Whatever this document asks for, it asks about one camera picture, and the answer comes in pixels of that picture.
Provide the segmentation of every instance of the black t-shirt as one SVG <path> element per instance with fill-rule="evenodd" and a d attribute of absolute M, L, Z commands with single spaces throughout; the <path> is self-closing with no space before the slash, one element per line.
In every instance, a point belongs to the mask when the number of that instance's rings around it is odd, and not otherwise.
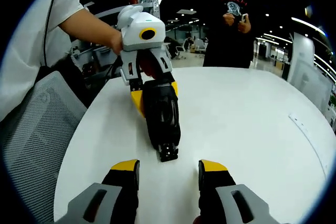
<path fill-rule="evenodd" d="M 205 65 L 239 66 L 249 65 L 253 59 L 253 20 L 248 0 L 209 0 L 206 17 L 209 24 L 209 45 Z M 235 17 L 232 26 L 224 23 L 223 15 L 231 13 Z M 249 15 L 251 31 L 243 34 L 238 24 L 243 14 Z"/>

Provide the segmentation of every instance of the white sleeve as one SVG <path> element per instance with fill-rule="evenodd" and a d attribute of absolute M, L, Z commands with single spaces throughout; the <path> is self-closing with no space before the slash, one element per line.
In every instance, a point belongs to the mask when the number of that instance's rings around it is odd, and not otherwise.
<path fill-rule="evenodd" d="M 54 0 L 52 5 L 48 30 L 53 30 L 72 14 L 83 9 L 79 0 Z"/>

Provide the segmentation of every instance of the graphic print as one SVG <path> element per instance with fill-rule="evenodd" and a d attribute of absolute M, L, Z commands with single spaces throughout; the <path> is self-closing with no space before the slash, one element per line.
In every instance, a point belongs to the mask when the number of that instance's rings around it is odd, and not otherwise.
<path fill-rule="evenodd" d="M 227 3 L 228 13 L 231 13 L 235 16 L 241 16 L 240 7 L 235 2 L 228 2 Z"/>

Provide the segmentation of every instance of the round table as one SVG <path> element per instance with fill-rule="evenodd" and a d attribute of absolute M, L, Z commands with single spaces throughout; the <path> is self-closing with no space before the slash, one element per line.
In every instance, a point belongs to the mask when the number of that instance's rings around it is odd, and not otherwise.
<path fill-rule="evenodd" d="M 121 78 L 110 80 L 80 121 L 58 175 L 54 218 L 110 167 L 140 160 L 136 223 L 192 223 L 199 215 L 198 161 L 225 165 L 269 204 L 279 222 L 298 223 L 332 170 L 336 138 L 320 111 L 272 73 L 233 68 L 174 69 L 181 141 L 161 163 L 146 122 Z M 289 118 L 295 114 L 309 139 Z"/>

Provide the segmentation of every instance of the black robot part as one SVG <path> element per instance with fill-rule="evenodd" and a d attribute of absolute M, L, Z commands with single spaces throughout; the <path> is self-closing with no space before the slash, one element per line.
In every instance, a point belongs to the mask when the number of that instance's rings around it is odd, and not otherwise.
<path fill-rule="evenodd" d="M 149 137 L 162 162 L 177 159 L 181 137 L 177 96 L 170 77 L 145 82 L 142 94 Z"/>

